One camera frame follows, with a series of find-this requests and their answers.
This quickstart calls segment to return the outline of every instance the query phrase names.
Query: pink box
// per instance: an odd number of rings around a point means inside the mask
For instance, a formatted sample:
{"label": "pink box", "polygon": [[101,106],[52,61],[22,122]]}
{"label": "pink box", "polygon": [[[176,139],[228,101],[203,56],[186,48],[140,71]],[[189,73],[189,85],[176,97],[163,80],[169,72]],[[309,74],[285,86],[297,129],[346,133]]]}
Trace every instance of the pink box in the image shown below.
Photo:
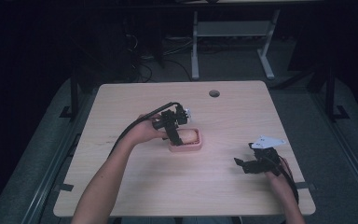
{"label": "pink box", "polygon": [[201,134],[200,131],[198,129],[189,129],[189,130],[194,130],[197,133],[197,141],[193,142],[193,143],[187,143],[187,144],[183,144],[181,146],[176,146],[174,145],[172,142],[169,143],[169,149],[171,152],[182,152],[182,151],[197,151],[200,150],[202,148],[202,140],[201,140]]}

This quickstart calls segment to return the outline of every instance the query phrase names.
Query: wooden tabletop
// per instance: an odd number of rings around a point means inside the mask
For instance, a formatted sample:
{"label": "wooden tabletop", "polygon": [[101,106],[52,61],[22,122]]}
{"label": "wooden tabletop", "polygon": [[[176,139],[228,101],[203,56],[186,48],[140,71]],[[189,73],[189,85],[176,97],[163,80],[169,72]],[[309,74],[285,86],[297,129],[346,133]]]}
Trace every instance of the wooden tabletop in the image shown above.
{"label": "wooden tabletop", "polygon": [[[211,97],[210,91],[220,96]],[[169,102],[190,108],[198,128],[199,151],[170,152],[168,142],[154,139],[135,147],[111,216],[259,216],[281,214],[264,174],[246,175],[234,157],[255,159],[248,143],[260,135],[281,138],[275,147],[285,157],[296,182],[304,178],[280,118],[261,81],[109,84],[99,89],[54,207],[58,217],[71,217],[80,196],[108,157],[121,132],[140,114]],[[304,215],[315,205],[300,189]]]}

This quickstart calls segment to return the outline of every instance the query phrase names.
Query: bare arm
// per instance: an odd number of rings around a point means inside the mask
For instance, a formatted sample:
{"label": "bare arm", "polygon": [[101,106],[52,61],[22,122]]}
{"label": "bare arm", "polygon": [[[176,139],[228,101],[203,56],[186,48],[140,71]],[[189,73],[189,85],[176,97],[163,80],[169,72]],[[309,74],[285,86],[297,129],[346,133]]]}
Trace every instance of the bare arm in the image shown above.
{"label": "bare arm", "polygon": [[[289,170],[285,162],[282,162],[282,166],[286,172]],[[272,191],[281,203],[284,216],[286,217],[286,224],[305,223],[305,220],[297,205],[296,198],[285,177],[283,175],[276,176],[272,172],[266,172],[266,177],[269,180]]]}
{"label": "bare arm", "polygon": [[139,123],[117,144],[115,150],[87,185],[75,210],[72,223],[106,223],[115,206],[127,161],[133,148],[153,138],[166,138],[151,120]]}

